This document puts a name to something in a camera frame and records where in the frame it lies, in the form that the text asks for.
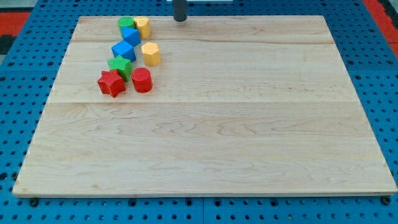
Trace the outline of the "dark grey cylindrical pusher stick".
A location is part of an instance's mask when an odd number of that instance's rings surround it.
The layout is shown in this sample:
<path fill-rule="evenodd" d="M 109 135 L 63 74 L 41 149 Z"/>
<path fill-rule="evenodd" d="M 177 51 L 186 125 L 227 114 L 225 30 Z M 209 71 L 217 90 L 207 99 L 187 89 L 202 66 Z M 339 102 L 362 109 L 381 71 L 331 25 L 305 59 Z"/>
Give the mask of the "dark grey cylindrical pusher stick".
<path fill-rule="evenodd" d="M 184 22 L 187 20 L 187 0 L 173 0 L 174 20 Z"/>

